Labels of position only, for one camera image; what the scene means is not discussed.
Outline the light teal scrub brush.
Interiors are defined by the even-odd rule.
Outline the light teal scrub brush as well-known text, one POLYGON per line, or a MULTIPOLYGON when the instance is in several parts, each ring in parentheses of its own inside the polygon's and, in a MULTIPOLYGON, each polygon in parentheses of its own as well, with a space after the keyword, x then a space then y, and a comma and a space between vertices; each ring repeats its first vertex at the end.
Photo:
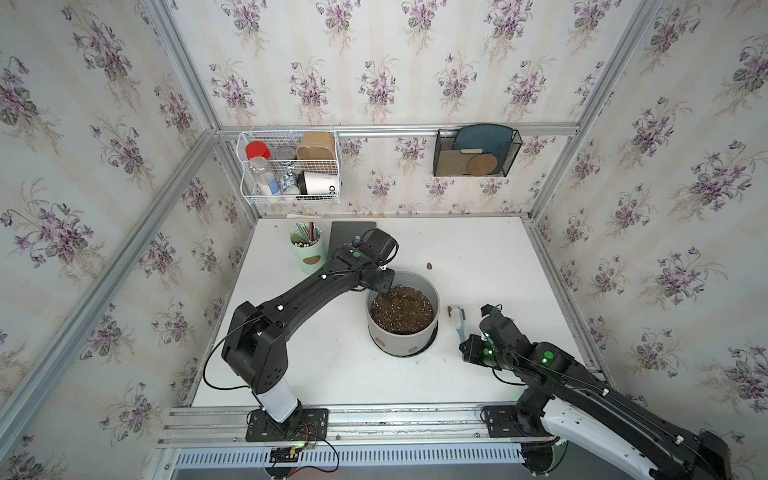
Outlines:
POLYGON ((458 335, 459 343, 462 344, 467 340, 466 335, 466 312, 463 308, 458 306, 451 306, 453 308, 453 315, 450 318, 453 321, 454 329, 458 335))

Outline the grey ceramic pot with soil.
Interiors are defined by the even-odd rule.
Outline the grey ceramic pot with soil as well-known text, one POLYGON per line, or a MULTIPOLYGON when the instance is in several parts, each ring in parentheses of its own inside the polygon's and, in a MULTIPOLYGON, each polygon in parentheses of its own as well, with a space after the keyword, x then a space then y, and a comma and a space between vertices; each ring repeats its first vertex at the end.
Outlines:
POLYGON ((423 276, 398 271, 387 294, 369 290, 366 296, 368 331, 386 354, 408 354, 420 349, 439 327, 437 290, 423 276))

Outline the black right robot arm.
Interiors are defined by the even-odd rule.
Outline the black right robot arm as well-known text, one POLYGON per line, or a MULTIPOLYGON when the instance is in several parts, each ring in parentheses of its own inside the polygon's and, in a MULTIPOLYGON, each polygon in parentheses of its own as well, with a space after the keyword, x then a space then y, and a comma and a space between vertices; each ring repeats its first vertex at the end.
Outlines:
POLYGON ((481 421, 492 438, 527 438, 525 467, 544 472, 541 457, 559 441, 574 443, 634 479, 730 479, 727 443, 714 432, 694 433, 630 400, 565 350, 532 342, 500 306, 481 309, 479 333, 464 335, 464 362, 509 371, 520 397, 486 406, 481 421))

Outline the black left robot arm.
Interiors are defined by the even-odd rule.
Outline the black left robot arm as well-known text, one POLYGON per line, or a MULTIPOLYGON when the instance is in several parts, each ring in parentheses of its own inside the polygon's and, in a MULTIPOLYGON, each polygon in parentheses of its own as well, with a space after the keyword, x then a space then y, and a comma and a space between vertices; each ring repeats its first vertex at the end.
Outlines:
POLYGON ((335 249, 322 267, 287 292, 258 306, 244 302, 235 309, 221 341, 221 358, 270 420, 280 426, 299 421, 301 402, 284 379, 292 335, 342 294, 360 289, 389 292, 395 272, 388 264, 398 251, 390 234, 370 229, 335 249))

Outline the black pot saucer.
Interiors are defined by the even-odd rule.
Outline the black pot saucer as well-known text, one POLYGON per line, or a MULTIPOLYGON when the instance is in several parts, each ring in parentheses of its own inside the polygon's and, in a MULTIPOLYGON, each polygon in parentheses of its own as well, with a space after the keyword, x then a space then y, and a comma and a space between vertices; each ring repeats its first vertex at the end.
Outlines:
POLYGON ((412 349, 408 354, 405 354, 405 355, 394 355, 392 353, 388 353, 388 355, 393 356, 395 358, 410 358, 410 357, 420 355, 423 352, 425 352, 429 347, 432 346, 432 344, 437 338, 438 332, 439 332, 439 327, 435 327, 427 343, 424 346, 422 346, 420 349, 416 349, 416 350, 412 349))

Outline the dark grey book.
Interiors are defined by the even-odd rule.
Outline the dark grey book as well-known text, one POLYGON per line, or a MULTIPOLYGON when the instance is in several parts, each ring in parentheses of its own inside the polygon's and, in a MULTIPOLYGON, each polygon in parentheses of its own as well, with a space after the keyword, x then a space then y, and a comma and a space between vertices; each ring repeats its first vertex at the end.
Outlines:
POLYGON ((345 244, 353 244, 357 237, 362 237, 368 230, 376 227, 375 221, 334 220, 331 223, 328 252, 332 254, 345 244))

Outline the mint green pencil cup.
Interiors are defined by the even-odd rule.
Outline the mint green pencil cup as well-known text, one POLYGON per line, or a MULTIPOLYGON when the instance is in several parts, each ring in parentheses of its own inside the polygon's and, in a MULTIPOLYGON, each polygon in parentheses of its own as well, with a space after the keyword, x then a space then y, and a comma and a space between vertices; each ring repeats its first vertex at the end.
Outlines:
POLYGON ((327 260, 327 247, 322 230, 314 222, 299 222, 290 234, 290 241, 300 270, 310 275, 327 260))

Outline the white cup black rim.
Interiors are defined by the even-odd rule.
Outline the white cup black rim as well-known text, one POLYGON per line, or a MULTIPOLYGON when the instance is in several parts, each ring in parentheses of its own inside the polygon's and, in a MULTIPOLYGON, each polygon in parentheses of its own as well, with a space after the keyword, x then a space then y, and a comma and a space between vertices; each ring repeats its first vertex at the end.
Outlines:
POLYGON ((297 177, 300 193, 305 196, 335 196, 339 193, 337 175, 303 171, 297 177))

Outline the clear plastic bottle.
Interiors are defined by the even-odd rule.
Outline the clear plastic bottle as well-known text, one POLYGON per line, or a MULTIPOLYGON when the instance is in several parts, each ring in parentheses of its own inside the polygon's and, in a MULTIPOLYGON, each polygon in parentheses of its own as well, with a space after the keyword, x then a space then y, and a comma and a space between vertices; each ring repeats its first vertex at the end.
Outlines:
POLYGON ((277 196, 281 193, 279 182, 271 169, 270 162, 260 156, 248 160, 252 179, 262 196, 277 196))

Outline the teal plate in organizer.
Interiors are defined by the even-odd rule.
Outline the teal plate in organizer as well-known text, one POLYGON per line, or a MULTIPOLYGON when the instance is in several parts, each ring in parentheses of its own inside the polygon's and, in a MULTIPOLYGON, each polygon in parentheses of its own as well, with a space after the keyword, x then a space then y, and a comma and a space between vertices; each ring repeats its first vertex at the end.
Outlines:
POLYGON ((492 173, 507 176, 510 169, 507 158, 515 135, 516 131, 506 125, 474 124, 458 131, 453 147, 458 150, 481 149, 483 154, 492 154, 497 159, 497 167, 492 173))

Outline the red lidded jar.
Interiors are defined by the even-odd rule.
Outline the red lidded jar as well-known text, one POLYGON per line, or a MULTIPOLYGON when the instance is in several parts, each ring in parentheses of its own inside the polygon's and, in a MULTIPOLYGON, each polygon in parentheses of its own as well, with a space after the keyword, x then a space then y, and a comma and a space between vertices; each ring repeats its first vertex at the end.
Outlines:
POLYGON ((249 142, 245 147, 245 154, 248 160, 254 158, 263 158, 269 160, 271 158, 271 151, 269 147, 261 141, 249 142))

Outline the black mesh wall organizer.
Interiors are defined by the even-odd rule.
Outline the black mesh wall organizer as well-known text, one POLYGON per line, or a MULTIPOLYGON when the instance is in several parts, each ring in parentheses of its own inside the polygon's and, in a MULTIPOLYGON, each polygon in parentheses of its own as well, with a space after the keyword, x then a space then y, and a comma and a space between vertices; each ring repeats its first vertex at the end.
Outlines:
MULTIPOLYGON (((456 134, 461 128, 442 129, 437 132, 432 168, 434 177, 474 177, 467 173, 467 162, 472 157, 483 153, 481 149, 458 150, 453 147, 456 134)), ((516 131, 515 141, 507 158, 507 161, 510 165, 509 172, 515 163, 516 157, 522 149, 523 143, 520 132, 517 129, 514 130, 516 131)), ((485 177, 505 178, 507 176, 502 176, 501 174, 492 174, 485 177)))

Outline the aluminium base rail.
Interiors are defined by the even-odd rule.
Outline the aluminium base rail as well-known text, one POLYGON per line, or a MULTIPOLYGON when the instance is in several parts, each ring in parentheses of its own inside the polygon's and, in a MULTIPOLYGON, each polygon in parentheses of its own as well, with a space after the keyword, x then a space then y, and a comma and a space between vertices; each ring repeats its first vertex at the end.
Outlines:
POLYGON ((274 451, 300 447, 289 468, 512 464, 525 437, 493 438, 477 403, 330 405, 325 438, 246 439, 248 407, 170 411, 152 453, 153 478, 203 468, 272 468, 274 451))

